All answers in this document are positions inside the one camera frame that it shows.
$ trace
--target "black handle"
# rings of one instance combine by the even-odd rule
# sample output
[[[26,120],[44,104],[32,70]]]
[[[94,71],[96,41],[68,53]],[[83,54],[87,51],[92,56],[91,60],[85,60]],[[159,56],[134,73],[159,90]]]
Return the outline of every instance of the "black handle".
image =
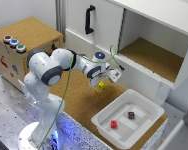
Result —
[[[95,10],[95,7],[90,5],[90,8],[86,10],[86,25],[85,25],[85,30],[86,34],[92,33],[94,30],[90,28],[90,12]]]

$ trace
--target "cardboard box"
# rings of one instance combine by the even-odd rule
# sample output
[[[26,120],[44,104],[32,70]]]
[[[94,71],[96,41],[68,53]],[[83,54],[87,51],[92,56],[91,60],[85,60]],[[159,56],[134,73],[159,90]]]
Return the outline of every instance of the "cardboard box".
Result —
[[[27,51],[17,53],[16,49],[4,44],[3,38],[11,35],[26,46]],[[21,20],[0,29],[0,74],[22,91],[18,79],[24,81],[29,72],[27,56],[33,49],[42,49],[51,53],[52,45],[63,48],[63,35],[34,17]]]

